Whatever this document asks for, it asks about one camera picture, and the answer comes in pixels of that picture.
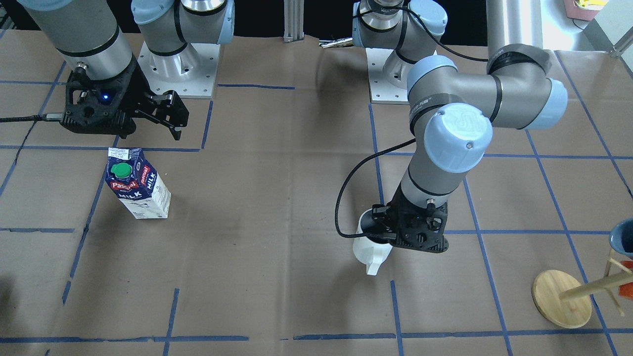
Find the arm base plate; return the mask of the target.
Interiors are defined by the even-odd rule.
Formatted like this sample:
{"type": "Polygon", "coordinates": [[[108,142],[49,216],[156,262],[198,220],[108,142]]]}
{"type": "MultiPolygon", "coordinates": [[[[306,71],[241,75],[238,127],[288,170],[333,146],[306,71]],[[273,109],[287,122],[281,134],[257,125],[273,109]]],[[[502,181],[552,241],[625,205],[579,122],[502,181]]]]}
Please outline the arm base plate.
{"type": "Polygon", "coordinates": [[[372,103],[408,104],[407,75],[413,65],[392,49],[366,48],[372,103]]]}
{"type": "Polygon", "coordinates": [[[138,63],[156,94],[174,90],[181,98],[212,99],[220,50],[219,44],[196,43],[176,55],[158,56],[143,43],[138,63]]]}

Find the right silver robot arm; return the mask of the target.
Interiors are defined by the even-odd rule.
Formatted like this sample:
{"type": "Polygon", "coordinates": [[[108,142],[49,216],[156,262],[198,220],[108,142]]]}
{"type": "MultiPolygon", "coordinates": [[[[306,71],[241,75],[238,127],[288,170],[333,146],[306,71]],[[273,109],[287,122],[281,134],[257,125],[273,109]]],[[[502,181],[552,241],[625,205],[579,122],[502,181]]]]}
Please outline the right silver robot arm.
{"type": "Polygon", "coordinates": [[[104,0],[22,0],[20,4],[68,64],[65,108],[60,113],[2,118],[59,122],[77,134],[126,138],[135,119],[165,126],[175,140],[187,126],[183,89],[206,68],[195,44],[223,45],[234,33],[232,0],[134,0],[134,22],[149,50],[149,65],[134,56],[104,0]]]}

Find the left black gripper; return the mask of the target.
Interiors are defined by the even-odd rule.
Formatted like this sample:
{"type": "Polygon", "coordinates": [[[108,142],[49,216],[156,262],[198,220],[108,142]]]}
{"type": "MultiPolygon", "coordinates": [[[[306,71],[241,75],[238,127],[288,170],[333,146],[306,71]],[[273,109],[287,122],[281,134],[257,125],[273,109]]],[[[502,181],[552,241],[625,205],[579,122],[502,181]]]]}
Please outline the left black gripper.
{"type": "Polygon", "coordinates": [[[387,206],[373,206],[363,214],[363,232],[374,243],[389,243],[429,253],[443,253],[449,243],[444,237],[448,203],[413,204],[398,187],[387,206]]]}

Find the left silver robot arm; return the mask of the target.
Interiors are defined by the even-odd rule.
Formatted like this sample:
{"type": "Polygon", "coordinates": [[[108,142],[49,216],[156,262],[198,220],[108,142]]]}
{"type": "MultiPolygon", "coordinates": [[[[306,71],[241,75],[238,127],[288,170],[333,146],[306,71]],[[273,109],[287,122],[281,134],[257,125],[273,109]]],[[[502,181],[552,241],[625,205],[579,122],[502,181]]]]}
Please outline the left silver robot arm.
{"type": "Polygon", "coordinates": [[[409,63],[409,128],[416,144],[392,200],[358,223],[353,252],[382,263],[394,246],[441,253],[448,200],[477,165],[493,128],[547,129],[563,117],[567,90],[547,76],[538,0],[489,0],[486,74],[459,72],[434,53],[446,12],[432,0],[362,0],[354,5],[353,44],[389,48],[409,63]]]}

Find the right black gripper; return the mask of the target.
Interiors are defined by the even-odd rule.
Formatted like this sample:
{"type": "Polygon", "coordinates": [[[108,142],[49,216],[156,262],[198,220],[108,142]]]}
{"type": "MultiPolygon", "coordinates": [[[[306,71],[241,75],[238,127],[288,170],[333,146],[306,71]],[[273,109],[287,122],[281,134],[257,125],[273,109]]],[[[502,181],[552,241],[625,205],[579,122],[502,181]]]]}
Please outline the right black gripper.
{"type": "Polygon", "coordinates": [[[151,91],[136,58],[118,75],[106,80],[88,77],[86,65],[78,65],[66,83],[61,126],[78,134],[111,134],[125,138],[136,130],[133,119],[147,119],[168,128],[181,139],[189,112],[177,91],[151,91]]]}

